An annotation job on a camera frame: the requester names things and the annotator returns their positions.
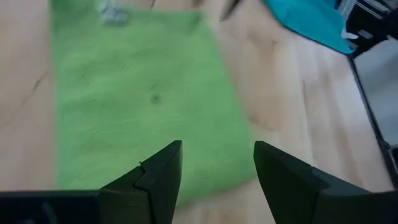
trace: light wood grain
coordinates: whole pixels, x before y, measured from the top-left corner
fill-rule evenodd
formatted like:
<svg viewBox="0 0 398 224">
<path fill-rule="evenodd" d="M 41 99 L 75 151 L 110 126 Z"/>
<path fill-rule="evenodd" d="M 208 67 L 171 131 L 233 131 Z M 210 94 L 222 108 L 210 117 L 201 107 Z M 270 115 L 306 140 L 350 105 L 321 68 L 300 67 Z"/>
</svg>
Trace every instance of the light wood grain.
<svg viewBox="0 0 398 224">
<path fill-rule="evenodd" d="M 282 28 L 260 1 L 220 22 L 225 0 L 157 0 L 203 11 L 242 107 L 263 139 L 370 191 L 392 189 L 344 55 Z M 47 4 L 0 1 L 0 189 L 53 181 L 53 78 Z M 274 223 L 257 180 L 179 208 L 174 223 Z"/>
</svg>

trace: green cloth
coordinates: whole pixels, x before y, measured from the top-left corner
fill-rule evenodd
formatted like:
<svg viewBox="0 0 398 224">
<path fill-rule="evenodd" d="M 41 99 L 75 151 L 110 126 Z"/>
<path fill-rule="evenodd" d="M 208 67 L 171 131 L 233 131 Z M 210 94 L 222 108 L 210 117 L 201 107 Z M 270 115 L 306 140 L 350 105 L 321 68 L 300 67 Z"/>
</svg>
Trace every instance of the green cloth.
<svg viewBox="0 0 398 224">
<path fill-rule="evenodd" d="M 343 16 L 334 0 L 262 0 L 286 28 L 344 54 L 353 52 L 341 37 Z"/>
<path fill-rule="evenodd" d="M 101 23 L 92 1 L 52 1 L 59 189 L 98 189 L 175 139 L 178 204 L 255 177 L 253 139 L 201 15 L 132 11 Z"/>
</svg>

